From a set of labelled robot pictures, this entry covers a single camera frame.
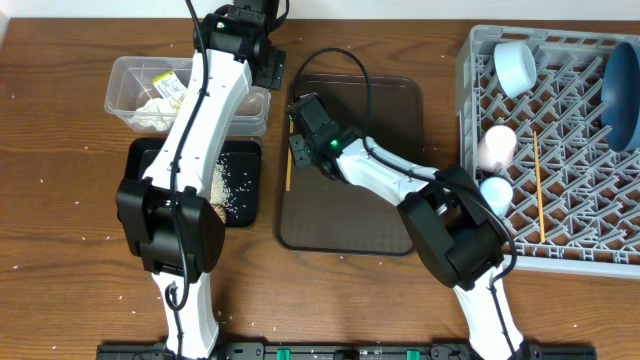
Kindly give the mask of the white napkin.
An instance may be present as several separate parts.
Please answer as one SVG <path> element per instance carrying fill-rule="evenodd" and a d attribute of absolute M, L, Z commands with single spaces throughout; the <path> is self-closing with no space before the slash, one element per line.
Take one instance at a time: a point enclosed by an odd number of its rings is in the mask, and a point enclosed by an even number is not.
<path fill-rule="evenodd" d="M 170 129 L 176 115 L 168 99 L 153 98 L 136 110 L 130 123 L 138 128 L 164 132 Z"/>

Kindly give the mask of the light blue plastic cup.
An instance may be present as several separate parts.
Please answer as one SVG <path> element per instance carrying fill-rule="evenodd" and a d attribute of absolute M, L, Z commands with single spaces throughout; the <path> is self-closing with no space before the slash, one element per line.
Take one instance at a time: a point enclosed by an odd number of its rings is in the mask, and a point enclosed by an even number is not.
<path fill-rule="evenodd" d="M 479 190 L 495 215 L 504 218 L 514 195 L 511 184 L 504 178 L 490 177 L 480 184 Z"/>

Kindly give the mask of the pink plastic cup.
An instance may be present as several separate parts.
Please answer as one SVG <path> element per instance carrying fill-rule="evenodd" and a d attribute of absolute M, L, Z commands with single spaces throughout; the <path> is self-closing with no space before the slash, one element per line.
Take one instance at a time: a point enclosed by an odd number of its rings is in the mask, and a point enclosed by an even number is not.
<path fill-rule="evenodd" d="M 478 166 L 491 173 L 507 169 L 512 163 L 516 144 L 517 137 L 511 128 L 492 126 L 478 144 Z"/>

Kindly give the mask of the large blue plate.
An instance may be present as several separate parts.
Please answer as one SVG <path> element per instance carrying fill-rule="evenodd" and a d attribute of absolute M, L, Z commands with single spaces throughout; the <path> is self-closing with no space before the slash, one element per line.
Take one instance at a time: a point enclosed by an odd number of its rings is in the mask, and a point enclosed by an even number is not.
<path fill-rule="evenodd" d="M 606 136 L 614 152 L 639 147 L 639 46 L 630 42 L 618 44 L 609 56 L 603 76 L 601 115 L 604 126 L 611 131 Z"/>

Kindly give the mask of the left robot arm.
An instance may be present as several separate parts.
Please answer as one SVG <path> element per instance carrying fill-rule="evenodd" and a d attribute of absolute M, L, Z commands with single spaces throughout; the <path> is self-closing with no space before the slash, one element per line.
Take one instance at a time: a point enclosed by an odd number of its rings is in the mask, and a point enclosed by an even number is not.
<path fill-rule="evenodd" d="M 225 225 L 210 203 L 214 167 L 251 87 L 278 90 L 286 54 L 269 39 L 286 16 L 279 2 L 234 1 L 194 17 L 191 78 L 159 152 L 116 192 L 130 252 L 162 293 L 169 334 L 161 345 L 100 346 L 99 359 L 208 359 L 219 325 L 211 272 Z"/>

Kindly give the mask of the small light blue bowl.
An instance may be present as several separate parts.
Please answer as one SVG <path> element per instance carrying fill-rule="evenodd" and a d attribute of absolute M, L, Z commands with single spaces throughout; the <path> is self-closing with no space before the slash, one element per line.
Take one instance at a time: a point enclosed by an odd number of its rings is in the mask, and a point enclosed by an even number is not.
<path fill-rule="evenodd" d="M 508 97 L 516 98 L 535 85 L 535 60 L 525 42 L 498 44 L 494 49 L 493 60 L 500 86 Z"/>

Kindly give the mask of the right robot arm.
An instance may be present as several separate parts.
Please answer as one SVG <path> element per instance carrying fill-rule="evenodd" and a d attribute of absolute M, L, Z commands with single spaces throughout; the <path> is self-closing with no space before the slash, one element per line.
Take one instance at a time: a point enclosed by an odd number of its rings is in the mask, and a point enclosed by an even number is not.
<path fill-rule="evenodd" d="M 511 315 L 503 279 L 516 260 L 513 242 L 470 175 L 407 161 L 354 128 L 333 120 L 315 93 L 287 108 L 295 134 L 294 163 L 316 166 L 332 179 L 365 188 L 393 205 L 428 271 L 454 290 L 469 341 L 483 359 L 527 359 L 531 352 Z"/>

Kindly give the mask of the brown food scrap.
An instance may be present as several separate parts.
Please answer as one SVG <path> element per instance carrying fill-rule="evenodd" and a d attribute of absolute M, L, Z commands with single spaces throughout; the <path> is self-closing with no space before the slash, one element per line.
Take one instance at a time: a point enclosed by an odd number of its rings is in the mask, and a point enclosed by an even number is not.
<path fill-rule="evenodd" d="M 218 215 L 218 217 L 221 219 L 222 223 L 226 224 L 227 223 L 226 209 L 219 204 L 214 205 L 213 208 L 216 214 Z"/>

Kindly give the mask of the white rice pile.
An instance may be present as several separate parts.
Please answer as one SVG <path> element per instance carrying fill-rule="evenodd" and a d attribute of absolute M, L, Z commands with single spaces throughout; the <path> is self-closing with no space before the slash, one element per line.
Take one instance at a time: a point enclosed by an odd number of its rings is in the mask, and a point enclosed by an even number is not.
<path fill-rule="evenodd" d="M 238 196 L 247 195 L 251 184 L 249 173 L 244 170 L 233 173 L 229 155 L 222 153 L 214 167 L 210 203 L 214 207 L 236 213 Z"/>

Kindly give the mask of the wooden chopstick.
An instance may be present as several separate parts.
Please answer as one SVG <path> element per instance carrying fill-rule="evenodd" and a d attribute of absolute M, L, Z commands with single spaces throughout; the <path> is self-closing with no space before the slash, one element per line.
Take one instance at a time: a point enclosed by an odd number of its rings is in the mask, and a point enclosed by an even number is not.
<path fill-rule="evenodd" d="M 294 132 L 294 123 L 292 120 L 289 121 L 289 135 L 292 135 Z M 287 150 L 287 168 L 286 168 L 286 177 L 285 177 L 285 191 L 289 192 L 291 190 L 291 174 L 293 167 L 293 156 L 291 152 L 290 146 Z"/>
<path fill-rule="evenodd" d="M 536 195 L 537 195 L 537 205 L 538 205 L 539 236 L 540 236 L 540 243 L 543 244 L 546 242 L 546 234 L 545 234 L 544 205 L 543 205 L 543 199 L 542 199 L 542 186 L 541 186 L 542 181 L 541 181 L 540 156 L 539 156 L 537 131 L 534 131 L 533 133 L 533 146 L 534 146 L 534 165 L 535 165 L 535 175 L 536 175 Z"/>

